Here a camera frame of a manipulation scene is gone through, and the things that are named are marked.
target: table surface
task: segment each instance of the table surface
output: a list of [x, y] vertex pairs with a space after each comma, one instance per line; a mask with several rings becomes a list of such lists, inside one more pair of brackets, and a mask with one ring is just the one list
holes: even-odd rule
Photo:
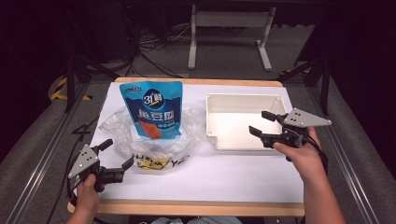
[[[145, 78], [122, 77], [116, 82], [135, 81], [174, 81], [195, 85], [282, 87], [277, 81], [230, 80], [230, 79], [193, 79], [193, 78]], [[70, 212], [74, 206], [67, 205]], [[123, 200], [101, 199], [99, 213], [125, 215], [169, 215], [169, 216], [291, 216], [304, 215], [302, 203], [260, 203], [260, 202], [204, 202], [173, 200]]]

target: clear plastic wrap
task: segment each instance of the clear plastic wrap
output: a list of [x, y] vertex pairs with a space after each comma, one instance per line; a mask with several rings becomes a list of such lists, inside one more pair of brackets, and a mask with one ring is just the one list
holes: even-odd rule
[[175, 139], [150, 139], [137, 134], [126, 106], [106, 119], [99, 129], [111, 137], [115, 149], [126, 159], [134, 157], [134, 166], [166, 170], [183, 163], [205, 140], [205, 109], [183, 105], [181, 135]]

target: blue snack bag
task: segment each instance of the blue snack bag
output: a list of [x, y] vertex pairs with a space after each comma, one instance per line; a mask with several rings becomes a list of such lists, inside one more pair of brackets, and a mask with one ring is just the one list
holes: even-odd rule
[[180, 135], [183, 84], [142, 81], [120, 85], [137, 133], [151, 139]]

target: white tray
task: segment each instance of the white tray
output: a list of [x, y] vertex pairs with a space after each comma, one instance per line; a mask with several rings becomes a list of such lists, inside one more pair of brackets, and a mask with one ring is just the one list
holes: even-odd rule
[[263, 147], [260, 138], [249, 133], [253, 126], [263, 133], [280, 133], [279, 123], [262, 118], [262, 111], [285, 114], [279, 95], [221, 94], [206, 95], [206, 135], [218, 150], [273, 150]]

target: black cable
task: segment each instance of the black cable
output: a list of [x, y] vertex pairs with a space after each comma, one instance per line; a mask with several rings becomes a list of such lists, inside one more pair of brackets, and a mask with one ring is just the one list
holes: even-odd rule
[[[72, 169], [72, 166], [76, 162], [77, 158], [78, 158], [78, 154], [67, 165], [67, 173], [68, 174], [70, 173], [70, 170]], [[69, 199], [71, 199], [73, 197], [73, 191], [70, 190], [70, 179], [69, 178], [66, 178], [66, 188], [67, 188], [67, 191], [66, 191], [67, 195], [66, 196]]]
[[108, 70], [106, 67], [103, 67], [101, 64], [96, 63], [85, 56], [76, 55], [75, 57], [76, 60], [79, 60], [81, 63], [90, 64], [92, 67], [96, 68], [97, 70], [101, 71], [103, 74], [106, 74], [109, 77], [112, 77], [114, 79], [120, 77], [119, 74]]
[[59, 202], [59, 199], [61, 198], [62, 192], [64, 191], [64, 181], [67, 178], [67, 174], [69, 173], [69, 169], [70, 169], [70, 161], [72, 160], [72, 156], [73, 156], [73, 152], [76, 150], [77, 144], [78, 142], [81, 141], [82, 137], [84, 136], [85, 132], [87, 132], [87, 130], [99, 119], [99, 116], [97, 116], [93, 121], [91, 121], [91, 123], [89, 123], [87, 126], [84, 127], [84, 130], [82, 131], [81, 135], [78, 137], [76, 143], [73, 145], [72, 151], [70, 152], [69, 158], [67, 159], [67, 165], [66, 168], [64, 170], [64, 177], [62, 178], [62, 184], [61, 184], [61, 188], [59, 189], [58, 192], [58, 196], [55, 200], [55, 204], [52, 206], [52, 209], [49, 213], [49, 218], [47, 219], [47, 224], [50, 223], [50, 220], [52, 219], [53, 213], [55, 212], [55, 208], [56, 205]]
[[129, 70], [132, 68], [132, 63], [129, 64], [128, 70], [126, 70], [125, 76], [128, 77]]
[[327, 173], [328, 173], [328, 162], [329, 162], [329, 159], [327, 158], [326, 153], [324, 153], [324, 152], [320, 149], [320, 146], [318, 145], [318, 143], [317, 143], [311, 136], [305, 134], [304, 137], [303, 137], [303, 139], [304, 139], [307, 143], [311, 144], [311, 146], [313, 146], [313, 147], [317, 150], [317, 152], [318, 152], [318, 154], [319, 154], [319, 156], [320, 156], [320, 160], [321, 160], [322, 165], [323, 165], [324, 172], [325, 172], [326, 175], [327, 175]]
[[145, 59], [145, 60], [148, 61], [149, 63], [153, 64], [155, 67], [157, 67], [160, 71], [162, 71], [164, 74], [168, 75], [169, 77], [180, 77], [180, 78], [184, 78], [184, 77], [179, 76], [177, 73], [172, 72], [172, 71], [171, 71], [170, 69], [168, 69], [168, 68], [166, 68], [166, 70], [172, 72], [173, 74], [169, 74], [169, 73], [163, 71], [163, 70], [161, 69], [161, 67], [160, 67], [158, 64], [154, 63], [154, 62], [153, 62], [150, 58], [148, 58], [144, 53], [141, 52], [140, 55], [142, 56], [143, 59]]
[[76, 24], [76, 22], [75, 22], [75, 20], [74, 20], [74, 18], [73, 18], [73, 16], [72, 16], [72, 14], [70, 13], [69, 9], [67, 8], [66, 3], [64, 2], [64, 0], [61, 1], [61, 2], [62, 2], [62, 5], [64, 6], [64, 9], [65, 9], [66, 13], [67, 13], [67, 16], [68, 16], [68, 17], [70, 18], [70, 20], [72, 21], [74, 27], [76, 28], [77, 33], [80, 35], [82, 41], [84, 42], [85, 46], [87, 47], [87, 50], [90, 52], [90, 54], [91, 54], [91, 56], [93, 57], [93, 59], [96, 60], [96, 61], [98, 62], [98, 60], [95, 58], [95, 55], [93, 54], [93, 52], [92, 52], [92, 50], [91, 50], [91, 48], [90, 48], [90, 45], [88, 44], [87, 39], [85, 39], [84, 34], [79, 30], [79, 28], [78, 28], [78, 26], [77, 26], [77, 24]]
[[140, 74], [138, 71], [137, 71], [137, 69], [134, 67], [134, 64], [132, 63], [132, 71], [135, 71], [139, 76], [141, 76], [141, 77], [146, 77], [146, 76], [144, 76], [144, 75], [142, 75], [142, 74]]
[[[115, 67], [107, 68], [107, 70], [110, 70], [110, 71], [112, 71], [112, 72], [118, 72], [118, 71], [120, 71], [120, 70], [126, 68], [133, 60], [134, 60], [134, 57], [130, 57], [130, 58], [128, 59], [128, 62], [122, 63], [122, 64], [117, 65], [117, 66], [115, 66]], [[101, 71], [99, 71], [99, 70], [96, 70], [96, 69], [88, 69], [88, 71], [90, 71], [90, 73], [93, 74], [93, 75], [103, 74], [103, 72], [101, 72]]]
[[[146, 39], [145, 41], [139, 41], [139, 48], [141, 49], [146, 49], [146, 50], [142, 50], [144, 52], [149, 52], [152, 51], [154, 49], [156, 50], [160, 50], [160, 49], [164, 49], [165, 47], [167, 47], [170, 44], [176, 43], [178, 41], [180, 41], [181, 39], [184, 38], [184, 35], [182, 35], [183, 33], [185, 33], [190, 27], [184, 28], [182, 29], [182, 31], [177, 31], [177, 35], [173, 35], [170, 34], [168, 37], [166, 37], [166, 40], [161, 40], [158, 38], [151, 38], [151, 39]], [[153, 43], [153, 47], [148, 47], [148, 46], [144, 46], [143, 44], [148, 44], [148, 43]]]

